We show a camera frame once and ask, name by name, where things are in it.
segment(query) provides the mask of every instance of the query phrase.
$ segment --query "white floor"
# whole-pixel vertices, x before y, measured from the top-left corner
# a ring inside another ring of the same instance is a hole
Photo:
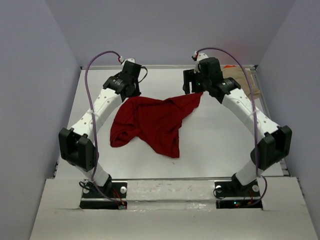
[[[91,70],[88,74],[92,98],[96,99],[103,83],[119,70]],[[89,109],[84,73],[71,111],[68,127]],[[166,99],[183,95],[183,69],[149,69],[140,84],[142,96]],[[260,100],[256,100],[262,110]],[[180,159],[155,153],[139,138],[119,148],[110,147],[110,128],[116,111],[98,134],[99,163],[114,179],[230,177],[249,160],[254,139],[245,126],[227,108],[205,93],[200,105],[182,123],[179,130]],[[283,176],[280,164],[269,168],[265,176]],[[60,159],[56,178],[72,179],[82,173]]]

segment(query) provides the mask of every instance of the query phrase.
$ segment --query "purple hose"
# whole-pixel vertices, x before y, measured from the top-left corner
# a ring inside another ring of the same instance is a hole
[[[247,75],[247,71],[245,70],[245,68],[240,64],[240,62],[229,52],[227,52],[226,50],[223,50],[221,48],[218,47],[204,47],[199,49],[198,51],[196,51],[196,54],[198,55],[199,52],[204,51],[204,50],[218,50],[221,52],[224,52],[225,54],[229,55],[231,58],[233,58],[233,60],[236,61],[236,63],[240,66],[240,68],[242,69],[246,82],[248,83],[248,87],[250,90],[250,96],[251,96],[251,102],[252,102],[252,112],[253,112],[253,125],[254,125],[254,157],[255,157],[255,175],[257,177],[259,177],[259,149],[258,149],[258,120],[257,120],[257,113],[256,113],[256,103],[255,103],[255,98],[254,98],[254,91],[252,89],[251,83],[249,81],[249,77]],[[267,187],[268,187],[268,183],[267,183],[267,179],[264,176],[261,176],[264,181],[265,181],[265,189],[263,194],[261,195],[260,199],[257,200],[256,202],[254,202],[253,204],[251,204],[250,206],[256,205],[257,203],[259,203],[262,198],[265,196],[266,192],[267,192]]]
[[[96,124],[96,116],[94,114],[95,110],[94,110],[94,104],[92,102],[92,98],[91,98],[91,94],[89,91],[89,86],[88,86],[88,72],[89,72],[89,68],[91,66],[91,64],[100,56],[105,55],[105,54],[115,54],[118,56],[118,61],[120,62],[120,54],[115,52],[115,51],[104,51],[99,53],[97,56],[95,56],[94,58],[92,58],[92,60],[89,62],[89,64],[87,65],[86,69],[85,69],[85,74],[84,74],[84,84],[85,84],[85,90],[86,90],[86,94],[88,95],[88,99],[89,99],[89,105],[90,105],[90,109],[92,111],[91,116],[92,116],[92,126],[93,126],[93,138],[94,138],[94,146],[95,146],[95,154],[94,154],[94,169],[93,169],[93,173],[91,176],[91,181],[93,183],[93,185],[95,186],[95,188],[97,189],[97,191],[106,199],[109,199],[110,201],[113,202],[118,202],[110,197],[107,197],[97,186],[97,184],[95,183],[95,174],[97,171],[97,166],[98,166],[98,159],[99,159],[99,151],[98,151],[98,136],[97,136],[97,124]]]

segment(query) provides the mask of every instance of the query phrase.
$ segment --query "purple cable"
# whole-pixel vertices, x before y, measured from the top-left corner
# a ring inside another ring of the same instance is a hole
[[[89,68],[91,66],[91,64],[100,56],[105,55],[105,54],[115,54],[118,56],[118,61],[120,62],[120,54],[115,52],[115,51],[104,51],[99,53],[97,56],[95,56],[94,58],[92,58],[92,60],[89,62],[89,64],[87,65],[86,69],[85,69],[85,74],[84,74],[84,84],[85,84],[85,90],[86,90],[86,94],[88,95],[88,99],[89,99],[89,105],[90,105],[90,109],[92,111],[91,116],[92,116],[92,126],[93,126],[93,138],[94,138],[94,146],[95,146],[95,155],[94,155],[94,169],[93,169],[93,173],[91,176],[91,181],[93,183],[93,185],[95,186],[95,188],[97,189],[97,191],[106,199],[113,201],[113,202],[118,202],[110,197],[107,197],[97,186],[96,182],[95,182],[95,174],[97,171],[97,166],[98,166],[98,159],[99,159],[99,151],[98,151],[98,136],[97,136],[97,125],[96,125],[96,116],[95,116],[95,110],[94,110],[94,104],[92,102],[92,98],[91,98],[91,94],[89,91],[89,86],[88,86],[88,72],[89,72]]]
[[[253,125],[254,125],[254,157],[255,157],[255,175],[257,177],[259,177],[259,149],[258,149],[258,120],[257,120],[257,113],[256,113],[256,103],[255,103],[255,98],[254,98],[254,91],[252,89],[252,86],[250,84],[249,81],[249,77],[247,75],[247,71],[245,70],[245,68],[240,64],[240,62],[229,52],[227,52],[226,50],[223,50],[221,48],[218,47],[204,47],[199,49],[198,51],[196,51],[196,54],[198,55],[199,52],[204,51],[204,50],[218,50],[221,52],[224,52],[225,54],[229,55],[231,58],[233,58],[233,60],[236,61],[236,63],[240,66],[240,68],[242,69],[246,82],[248,83],[248,87],[250,90],[250,96],[251,96],[251,102],[252,102],[252,111],[253,111]],[[267,183],[267,179],[261,175],[261,177],[263,178],[264,182],[265,182],[265,189],[263,194],[261,195],[260,199],[258,199],[256,202],[254,202],[253,204],[251,204],[250,206],[256,205],[257,203],[259,203],[262,198],[265,196],[266,192],[267,192],[267,187],[268,187],[268,183]]]

